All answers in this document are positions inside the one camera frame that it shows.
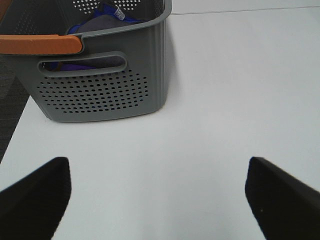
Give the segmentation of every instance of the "white table surface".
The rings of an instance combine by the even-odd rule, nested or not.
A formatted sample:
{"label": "white table surface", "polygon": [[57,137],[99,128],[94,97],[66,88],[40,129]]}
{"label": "white table surface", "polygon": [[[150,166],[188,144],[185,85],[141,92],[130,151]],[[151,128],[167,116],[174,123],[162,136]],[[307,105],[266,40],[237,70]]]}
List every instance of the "white table surface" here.
{"label": "white table surface", "polygon": [[172,0],[172,13],[243,11],[320,6],[320,0]]}
{"label": "white table surface", "polygon": [[245,197],[251,156],[320,190],[320,8],[172,15],[165,106],[57,123],[29,99],[3,189],[70,160],[54,240],[263,240]]}

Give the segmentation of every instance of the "label tag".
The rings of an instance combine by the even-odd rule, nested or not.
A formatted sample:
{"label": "label tag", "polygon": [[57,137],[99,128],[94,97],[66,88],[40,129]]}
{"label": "label tag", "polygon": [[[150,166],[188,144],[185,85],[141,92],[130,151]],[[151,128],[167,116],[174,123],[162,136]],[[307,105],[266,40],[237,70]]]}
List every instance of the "label tag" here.
{"label": "label tag", "polygon": [[119,20],[123,21],[126,16],[125,16],[124,12],[120,9],[119,6],[116,5],[116,7],[117,7],[118,9],[115,11],[114,15],[115,15]]}

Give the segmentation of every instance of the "gray plastic basket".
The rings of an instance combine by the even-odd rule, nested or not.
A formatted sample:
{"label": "gray plastic basket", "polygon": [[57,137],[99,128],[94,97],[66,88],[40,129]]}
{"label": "gray plastic basket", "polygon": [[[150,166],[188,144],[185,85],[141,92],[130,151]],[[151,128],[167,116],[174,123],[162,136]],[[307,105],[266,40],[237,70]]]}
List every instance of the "gray plastic basket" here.
{"label": "gray plastic basket", "polygon": [[[5,35],[65,35],[88,18],[97,0],[13,0],[1,24]],[[75,34],[82,51],[69,55],[3,55],[51,120],[89,122],[127,118],[160,109],[166,100],[165,20],[171,0],[119,0],[148,22]],[[48,71],[44,62],[120,57],[120,66]]]}

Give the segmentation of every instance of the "gray carpet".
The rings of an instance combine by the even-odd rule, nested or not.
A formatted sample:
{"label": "gray carpet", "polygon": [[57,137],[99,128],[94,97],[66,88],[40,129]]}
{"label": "gray carpet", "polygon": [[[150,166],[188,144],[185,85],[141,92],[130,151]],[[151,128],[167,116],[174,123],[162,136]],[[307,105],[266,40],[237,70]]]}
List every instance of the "gray carpet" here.
{"label": "gray carpet", "polygon": [[0,162],[6,152],[29,94],[0,58]]}

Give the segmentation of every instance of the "orange basket handle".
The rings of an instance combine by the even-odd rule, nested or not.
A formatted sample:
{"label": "orange basket handle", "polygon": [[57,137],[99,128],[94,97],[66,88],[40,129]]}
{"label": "orange basket handle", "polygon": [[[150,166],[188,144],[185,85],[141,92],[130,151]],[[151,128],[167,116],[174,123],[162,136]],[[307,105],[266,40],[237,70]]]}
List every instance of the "orange basket handle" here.
{"label": "orange basket handle", "polygon": [[0,54],[62,55],[81,50],[82,42],[75,35],[0,35]]}

